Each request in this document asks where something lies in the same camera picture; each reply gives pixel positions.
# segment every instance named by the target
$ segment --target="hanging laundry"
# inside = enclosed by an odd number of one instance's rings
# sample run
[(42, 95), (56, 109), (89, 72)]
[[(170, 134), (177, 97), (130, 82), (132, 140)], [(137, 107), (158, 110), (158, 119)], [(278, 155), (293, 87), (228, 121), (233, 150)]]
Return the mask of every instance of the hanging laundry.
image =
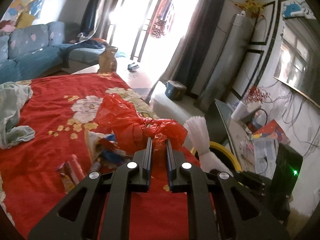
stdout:
[(155, 38), (161, 38), (161, 36), (165, 36), (171, 31), (174, 22), (175, 13), (172, 0), (162, 0), (156, 15), (150, 29), (150, 35)]

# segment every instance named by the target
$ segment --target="sofa cushion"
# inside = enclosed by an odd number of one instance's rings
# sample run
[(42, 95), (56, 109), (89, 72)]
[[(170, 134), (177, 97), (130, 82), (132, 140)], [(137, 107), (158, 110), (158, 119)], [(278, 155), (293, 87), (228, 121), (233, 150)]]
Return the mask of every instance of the sofa cushion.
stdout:
[(49, 44), (48, 27), (44, 24), (33, 25), (10, 33), (9, 59), (28, 52), (47, 47)]
[(55, 47), (44, 47), (35, 52), (18, 56), (15, 61), (23, 80), (34, 79), (42, 73), (62, 63), (60, 50)]
[(77, 23), (50, 22), (47, 26), (49, 46), (67, 43), (75, 39), (80, 31), (80, 26)]
[(16, 82), (21, 80), (21, 75), (17, 64), (13, 60), (5, 60), (0, 63), (0, 84), (6, 82)]
[(54, 47), (59, 48), (62, 54), (62, 57), (65, 57), (66, 54), (68, 53), (68, 48), (73, 45), (74, 44), (59, 44), (59, 45), (54, 45)]
[(74, 49), (69, 53), (69, 60), (75, 60), (78, 62), (86, 63), (91, 66), (99, 63), (99, 56), (102, 52), (105, 51), (103, 49), (89, 49), (89, 48), (81, 48)]
[(8, 59), (8, 40), (8, 35), (0, 37), (0, 63)]

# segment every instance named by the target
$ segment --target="red plastic bag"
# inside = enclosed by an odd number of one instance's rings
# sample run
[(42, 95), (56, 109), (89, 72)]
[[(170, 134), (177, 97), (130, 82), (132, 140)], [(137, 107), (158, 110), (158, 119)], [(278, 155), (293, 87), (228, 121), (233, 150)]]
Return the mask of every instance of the red plastic bag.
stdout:
[(119, 94), (105, 95), (97, 111), (96, 122), (100, 127), (112, 129), (119, 148), (129, 154), (145, 149), (148, 137), (155, 138), (158, 134), (161, 135), (154, 141), (155, 149), (163, 147), (164, 141), (170, 138), (172, 148), (179, 150), (188, 133), (175, 120), (142, 117), (133, 103), (123, 100)]

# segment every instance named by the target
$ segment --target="brown paper bag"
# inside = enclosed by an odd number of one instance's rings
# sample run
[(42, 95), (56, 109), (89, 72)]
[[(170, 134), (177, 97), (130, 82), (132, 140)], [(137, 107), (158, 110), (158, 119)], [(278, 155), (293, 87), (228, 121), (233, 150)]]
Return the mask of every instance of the brown paper bag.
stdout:
[(117, 71), (117, 60), (115, 57), (117, 51), (118, 48), (116, 47), (106, 47), (106, 50), (99, 56), (100, 69), (98, 70), (98, 73)]

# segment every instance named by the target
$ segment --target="floral bedspread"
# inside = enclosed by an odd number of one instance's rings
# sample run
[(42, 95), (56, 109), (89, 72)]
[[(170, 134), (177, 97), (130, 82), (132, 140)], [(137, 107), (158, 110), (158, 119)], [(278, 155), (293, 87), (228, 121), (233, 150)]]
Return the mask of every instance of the floral bedspread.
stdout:
[[(118, 93), (145, 117), (158, 118), (116, 73), (66, 75), (20, 82), (29, 84), (32, 98), (21, 111), (19, 125), (36, 136), (0, 150), (0, 204), (17, 230), (28, 233), (64, 196), (56, 168), (75, 154), (84, 172), (91, 166), (84, 131), (104, 132), (95, 122), (105, 93)], [(186, 159), (196, 159), (182, 148)], [(172, 194), (167, 181), (152, 178), (150, 192), (132, 194), (131, 240), (188, 239), (187, 197)]]

